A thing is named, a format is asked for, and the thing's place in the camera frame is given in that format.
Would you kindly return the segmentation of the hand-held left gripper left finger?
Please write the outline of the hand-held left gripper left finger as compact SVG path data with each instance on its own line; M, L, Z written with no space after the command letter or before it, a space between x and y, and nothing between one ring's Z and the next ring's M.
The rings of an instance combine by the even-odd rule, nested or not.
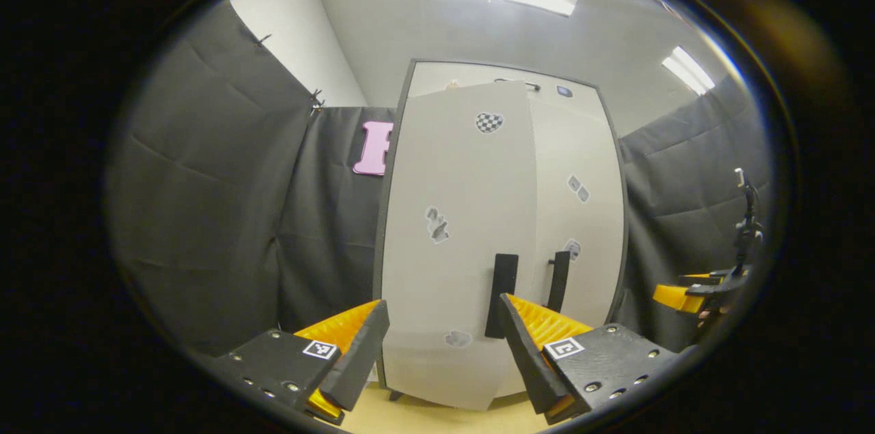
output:
M278 409L342 424L369 382L388 328L388 304L374 300L299 331L265 331L213 359L213 372Z

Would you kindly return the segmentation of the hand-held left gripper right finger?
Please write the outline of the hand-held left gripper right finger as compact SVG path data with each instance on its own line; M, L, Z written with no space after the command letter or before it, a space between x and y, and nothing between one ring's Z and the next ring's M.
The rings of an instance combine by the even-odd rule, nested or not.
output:
M510 293L498 297L498 312L529 403L547 424L615 410L698 347L675 351L619 322L585 325Z

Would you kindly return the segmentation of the white shoe cabinet door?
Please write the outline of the white shoe cabinet door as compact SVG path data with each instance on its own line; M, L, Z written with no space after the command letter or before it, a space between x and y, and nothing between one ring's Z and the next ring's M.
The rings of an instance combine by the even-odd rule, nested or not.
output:
M625 198L615 136L584 114L529 98L535 147L535 265L524 297L547 304L559 251L571 252L561 312L582 324L606 322L625 241Z
M495 258L537 279L537 173L527 87L503 81L412 97L394 142L381 266L387 386L485 410L522 390L506 341L485 334Z

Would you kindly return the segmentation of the white shoe cabinet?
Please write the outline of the white shoe cabinet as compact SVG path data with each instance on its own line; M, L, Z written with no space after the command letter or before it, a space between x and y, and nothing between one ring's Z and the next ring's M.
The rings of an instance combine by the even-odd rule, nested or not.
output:
M487 334L494 292L585 325L615 312L625 182L594 85L522 68L416 58L386 154L374 268L388 304L381 386L485 410L524 390Z

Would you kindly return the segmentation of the small ceiling light panel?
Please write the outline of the small ceiling light panel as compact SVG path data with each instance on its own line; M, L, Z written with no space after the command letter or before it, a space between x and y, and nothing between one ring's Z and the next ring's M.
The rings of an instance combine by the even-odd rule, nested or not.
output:
M707 94L716 86L703 67L681 46L675 46L669 56L662 60L662 67L698 96Z

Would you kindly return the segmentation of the black backdrop cloth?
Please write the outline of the black backdrop cloth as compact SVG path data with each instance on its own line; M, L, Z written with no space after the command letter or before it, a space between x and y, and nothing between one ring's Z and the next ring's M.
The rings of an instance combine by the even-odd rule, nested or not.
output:
M119 123L106 171L113 250L173 340L219 355L370 300L382 179L353 172L366 122L396 107L312 112L308 91L222 1L168 45ZM774 220L764 124L728 81L619 138L630 239L610 319L675 352L693 318L659 281L734 256L746 170Z

